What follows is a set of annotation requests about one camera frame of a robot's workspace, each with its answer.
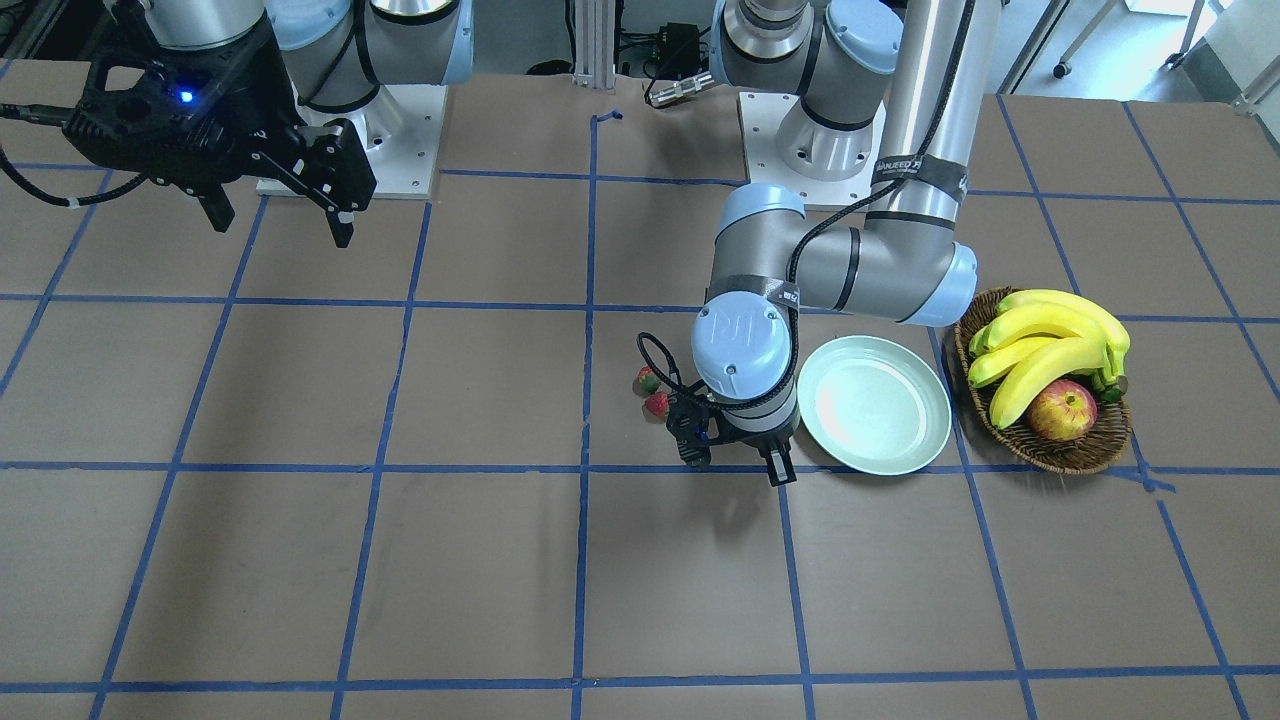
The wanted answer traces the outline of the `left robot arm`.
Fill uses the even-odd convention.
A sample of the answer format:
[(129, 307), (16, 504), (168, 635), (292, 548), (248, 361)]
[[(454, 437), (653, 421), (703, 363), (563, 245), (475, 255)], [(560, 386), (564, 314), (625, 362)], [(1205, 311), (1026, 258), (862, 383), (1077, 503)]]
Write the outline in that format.
[(804, 307), (906, 325), (954, 324), (977, 291), (955, 237), (1001, 1), (721, 1), (713, 78), (786, 94), (774, 142), (795, 176), (835, 190), (822, 222), (791, 184), (751, 181), (726, 201), (692, 320), (698, 382), (675, 363), (666, 429), (691, 468), (724, 445), (754, 448), (771, 484), (796, 478)]

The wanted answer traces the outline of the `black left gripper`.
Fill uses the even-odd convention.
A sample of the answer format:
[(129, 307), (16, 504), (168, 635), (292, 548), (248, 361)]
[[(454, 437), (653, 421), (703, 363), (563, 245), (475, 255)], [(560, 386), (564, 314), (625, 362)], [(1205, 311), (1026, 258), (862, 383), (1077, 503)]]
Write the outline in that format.
[(741, 443), (755, 448), (765, 461), (771, 487), (797, 480), (790, 443), (800, 421), (794, 388), (783, 398), (745, 410), (713, 409), (709, 402), (707, 396), (668, 396), (666, 429), (686, 466), (707, 468), (714, 447)]

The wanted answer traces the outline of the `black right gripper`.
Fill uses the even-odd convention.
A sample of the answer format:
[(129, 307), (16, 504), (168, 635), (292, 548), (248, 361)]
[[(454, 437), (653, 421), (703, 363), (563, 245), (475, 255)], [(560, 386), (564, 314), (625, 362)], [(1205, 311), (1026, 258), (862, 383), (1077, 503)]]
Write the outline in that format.
[(324, 211), (338, 249), (378, 179), (352, 120), (306, 126), (266, 15), (116, 15), (61, 132), (86, 159), (236, 219), (227, 186), (274, 179)]

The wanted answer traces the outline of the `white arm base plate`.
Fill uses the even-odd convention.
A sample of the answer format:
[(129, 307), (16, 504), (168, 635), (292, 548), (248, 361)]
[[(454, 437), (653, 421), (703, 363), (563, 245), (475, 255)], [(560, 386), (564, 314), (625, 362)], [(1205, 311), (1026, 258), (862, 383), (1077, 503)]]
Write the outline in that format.
[(886, 109), (860, 129), (812, 119), (790, 94), (739, 94), (748, 179), (794, 191), (808, 209), (835, 211), (870, 195)]
[(355, 110), (330, 114), (298, 105), (306, 126), (317, 127), (306, 138), (328, 138), (337, 131), (326, 124), (346, 118), (364, 142), (376, 178), (375, 199), (428, 200), (436, 177), (445, 101), (449, 88), (438, 85), (374, 86), (366, 81), (340, 81), (337, 91), (323, 91), (317, 104), (344, 106), (370, 96)]

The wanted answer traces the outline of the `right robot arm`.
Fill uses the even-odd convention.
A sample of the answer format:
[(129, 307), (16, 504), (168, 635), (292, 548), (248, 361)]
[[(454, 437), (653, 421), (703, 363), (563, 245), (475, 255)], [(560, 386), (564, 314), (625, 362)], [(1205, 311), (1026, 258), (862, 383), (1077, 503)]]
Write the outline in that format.
[(86, 159), (196, 199), (215, 231), (225, 186), (265, 178), (311, 200), (338, 247), (375, 195), (356, 117), (393, 85), (472, 73), (467, 1), (110, 1), (114, 31), (59, 120)]

